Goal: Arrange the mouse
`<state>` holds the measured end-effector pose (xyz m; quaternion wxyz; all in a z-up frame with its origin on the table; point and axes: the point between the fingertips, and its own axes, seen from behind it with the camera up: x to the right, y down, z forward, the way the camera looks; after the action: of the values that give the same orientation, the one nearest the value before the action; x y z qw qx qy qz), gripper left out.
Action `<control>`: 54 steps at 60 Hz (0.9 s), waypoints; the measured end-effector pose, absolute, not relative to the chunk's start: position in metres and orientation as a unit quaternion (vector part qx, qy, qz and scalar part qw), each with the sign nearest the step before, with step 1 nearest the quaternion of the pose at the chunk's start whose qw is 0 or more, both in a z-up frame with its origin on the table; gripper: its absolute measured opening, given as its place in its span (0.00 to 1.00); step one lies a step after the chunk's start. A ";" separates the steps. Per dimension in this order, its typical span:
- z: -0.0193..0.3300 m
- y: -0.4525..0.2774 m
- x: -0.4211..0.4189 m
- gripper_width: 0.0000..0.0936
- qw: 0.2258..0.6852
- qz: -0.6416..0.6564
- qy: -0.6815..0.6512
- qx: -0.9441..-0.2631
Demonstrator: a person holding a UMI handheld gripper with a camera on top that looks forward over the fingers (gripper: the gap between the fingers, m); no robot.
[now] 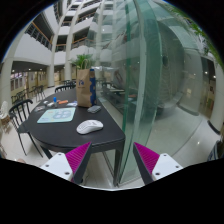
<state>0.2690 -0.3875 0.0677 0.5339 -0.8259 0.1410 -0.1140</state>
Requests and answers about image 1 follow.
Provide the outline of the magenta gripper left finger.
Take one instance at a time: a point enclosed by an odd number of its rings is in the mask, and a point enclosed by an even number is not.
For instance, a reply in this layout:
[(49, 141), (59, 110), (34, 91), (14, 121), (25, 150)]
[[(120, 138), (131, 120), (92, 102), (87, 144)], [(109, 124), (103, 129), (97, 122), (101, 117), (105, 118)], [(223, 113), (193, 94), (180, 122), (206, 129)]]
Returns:
[(66, 154), (59, 152), (42, 165), (41, 169), (75, 184), (81, 184), (91, 149), (92, 144), (88, 142)]

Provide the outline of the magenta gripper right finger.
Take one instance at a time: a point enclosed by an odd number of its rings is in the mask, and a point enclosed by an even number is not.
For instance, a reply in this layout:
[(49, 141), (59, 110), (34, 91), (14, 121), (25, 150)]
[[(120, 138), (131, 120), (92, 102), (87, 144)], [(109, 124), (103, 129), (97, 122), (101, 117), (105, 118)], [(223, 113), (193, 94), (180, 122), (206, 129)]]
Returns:
[(139, 143), (133, 143), (133, 153), (145, 185), (182, 169), (167, 153), (158, 154)]

